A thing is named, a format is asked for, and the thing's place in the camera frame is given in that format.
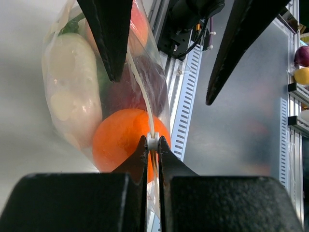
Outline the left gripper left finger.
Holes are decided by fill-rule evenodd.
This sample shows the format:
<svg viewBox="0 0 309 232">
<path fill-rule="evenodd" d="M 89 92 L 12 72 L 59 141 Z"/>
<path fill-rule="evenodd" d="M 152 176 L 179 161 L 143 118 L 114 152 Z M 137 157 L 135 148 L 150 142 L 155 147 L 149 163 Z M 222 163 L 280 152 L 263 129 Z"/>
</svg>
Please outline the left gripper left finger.
<svg viewBox="0 0 309 232">
<path fill-rule="evenodd" d="M 111 173 L 22 177 L 0 217 L 3 232 L 146 231 L 147 142 Z"/>
</svg>

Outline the dark red apple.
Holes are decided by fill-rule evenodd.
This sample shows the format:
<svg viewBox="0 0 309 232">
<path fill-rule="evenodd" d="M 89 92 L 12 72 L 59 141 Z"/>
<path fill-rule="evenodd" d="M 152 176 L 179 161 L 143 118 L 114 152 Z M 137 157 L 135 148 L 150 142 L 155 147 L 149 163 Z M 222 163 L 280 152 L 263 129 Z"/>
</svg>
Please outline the dark red apple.
<svg viewBox="0 0 309 232">
<path fill-rule="evenodd" d="M 156 62 L 146 56 L 133 58 L 136 68 L 143 81 L 152 113 L 159 116 L 166 106 L 167 85 L 164 70 Z M 105 116 L 129 108 L 146 110 L 139 84 L 130 70 L 128 63 L 124 65 L 120 82 L 111 82 L 99 91 L 102 110 Z"/>
</svg>

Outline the orange fruit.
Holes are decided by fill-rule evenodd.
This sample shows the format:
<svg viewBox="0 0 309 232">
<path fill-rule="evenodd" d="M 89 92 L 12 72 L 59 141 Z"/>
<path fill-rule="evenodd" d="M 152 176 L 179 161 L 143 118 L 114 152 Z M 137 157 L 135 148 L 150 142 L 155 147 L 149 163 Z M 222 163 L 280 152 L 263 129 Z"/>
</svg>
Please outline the orange fruit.
<svg viewBox="0 0 309 232">
<path fill-rule="evenodd" d="M 148 114 L 141 109 L 119 110 L 101 122 L 92 140 L 94 165 L 112 172 L 136 150 L 141 136 L 150 132 Z"/>
</svg>

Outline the green lettuce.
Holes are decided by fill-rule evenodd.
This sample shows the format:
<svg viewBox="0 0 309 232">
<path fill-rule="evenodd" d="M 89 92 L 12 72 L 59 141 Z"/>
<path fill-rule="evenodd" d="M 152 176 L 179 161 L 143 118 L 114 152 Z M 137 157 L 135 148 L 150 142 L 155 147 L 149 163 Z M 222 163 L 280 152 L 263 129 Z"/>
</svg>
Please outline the green lettuce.
<svg viewBox="0 0 309 232">
<path fill-rule="evenodd" d="M 96 57 L 98 85 L 100 91 L 102 91 L 105 87 L 107 87 L 110 84 L 109 77 L 107 75 L 103 61 L 100 57 L 98 47 L 94 40 L 94 36 L 92 34 L 90 26 L 83 13 L 80 13 L 76 17 L 69 20 L 68 23 L 64 26 L 64 28 L 60 30 L 59 35 L 65 33 L 76 33 L 81 35 L 92 48 Z"/>
</svg>

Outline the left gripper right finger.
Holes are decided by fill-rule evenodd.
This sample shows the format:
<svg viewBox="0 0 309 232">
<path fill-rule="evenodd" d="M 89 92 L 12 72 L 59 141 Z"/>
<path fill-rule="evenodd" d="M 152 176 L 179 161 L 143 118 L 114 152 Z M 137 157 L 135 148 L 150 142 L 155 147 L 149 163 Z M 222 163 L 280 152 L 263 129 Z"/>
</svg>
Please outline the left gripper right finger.
<svg viewBox="0 0 309 232">
<path fill-rule="evenodd" d="M 163 232 L 300 232 L 284 186 L 269 176 L 200 176 L 158 142 Z"/>
</svg>

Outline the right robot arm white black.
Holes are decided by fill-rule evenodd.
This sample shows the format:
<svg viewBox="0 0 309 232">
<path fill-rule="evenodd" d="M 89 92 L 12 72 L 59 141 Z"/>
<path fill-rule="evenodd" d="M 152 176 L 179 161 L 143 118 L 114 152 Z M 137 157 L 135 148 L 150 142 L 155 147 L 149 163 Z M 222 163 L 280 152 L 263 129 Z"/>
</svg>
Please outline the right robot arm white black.
<svg viewBox="0 0 309 232">
<path fill-rule="evenodd" d="M 192 27 L 220 12 L 223 0 L 178 0 L 169 12 L 175 28 Z M 131 0 L 80 0 L 99 54 L 112 82 L 123 71 L 131 19 Z M 246 50 L 288 4 L 287 0 L 236 0 L 211 73 L 206 105 L 211 105 Z"/>
</svg>

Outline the white radish green leaves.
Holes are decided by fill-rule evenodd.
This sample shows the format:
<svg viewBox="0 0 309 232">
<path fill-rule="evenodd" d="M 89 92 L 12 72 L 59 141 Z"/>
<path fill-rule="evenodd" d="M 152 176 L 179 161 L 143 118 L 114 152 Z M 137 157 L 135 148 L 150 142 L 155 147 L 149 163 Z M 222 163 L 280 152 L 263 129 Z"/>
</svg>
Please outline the white radish green leaves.
<svg viewBox="0 0 309 232">
<path fill-rule="evenodd" d="M 97 64 L 79 34 L 57 36 L 42 56 L 46 101 L 60 135 L 79 150 L 90 147 L 102 121 Z"/>
</svg>

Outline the clear zip top bag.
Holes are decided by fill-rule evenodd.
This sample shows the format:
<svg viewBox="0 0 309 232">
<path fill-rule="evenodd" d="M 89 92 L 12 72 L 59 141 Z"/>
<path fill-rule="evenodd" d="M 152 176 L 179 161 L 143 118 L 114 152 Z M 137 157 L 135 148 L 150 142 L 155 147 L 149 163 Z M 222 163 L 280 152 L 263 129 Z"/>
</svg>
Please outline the clear zip top bag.
<svg viewBox="0 0 309 232">
<path fill-rule="evenodd" d="M 166 77 L 143 4 L 132 3 L 128 48 L 142 84 L 125 63 L 112 82 L 99 57 L 88 21 L 69 0 L 44 38 L 42 73 L 52 122 L 100 172 L 112 172 L 154 130 L 170 141 Z"/>
</svg>

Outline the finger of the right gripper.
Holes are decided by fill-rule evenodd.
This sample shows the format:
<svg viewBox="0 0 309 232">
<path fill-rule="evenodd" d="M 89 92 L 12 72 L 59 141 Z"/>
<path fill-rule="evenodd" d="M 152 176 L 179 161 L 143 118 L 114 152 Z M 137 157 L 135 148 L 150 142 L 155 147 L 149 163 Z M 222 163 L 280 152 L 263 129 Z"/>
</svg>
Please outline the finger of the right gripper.
<svg viewBox="0 0 309 232">
<path fill-rule="evenodd" d="M 112 82 L 120 82 L 126 59 L 131 0 L 79 0 Z"/>
<path fill-rule="evenodd" d="M 206 105 L 212 105 L 236 65 L 288 0 L 236 0 L 209 80 Z"/>
</svg>

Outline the peach fruit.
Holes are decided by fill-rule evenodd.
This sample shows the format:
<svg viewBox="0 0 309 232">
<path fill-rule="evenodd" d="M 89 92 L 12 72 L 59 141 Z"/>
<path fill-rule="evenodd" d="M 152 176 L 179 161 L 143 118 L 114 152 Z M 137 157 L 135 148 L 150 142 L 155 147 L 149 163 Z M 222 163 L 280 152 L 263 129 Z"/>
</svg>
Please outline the peach fruit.
<svg viewBox="0 0 309 232">
<path fill-rule="evenodd" d="M 148 21 L 136 0 L 132 3 L 128 45 L 132 56 L 143 53 L 148 40 Z"/>
</svg>

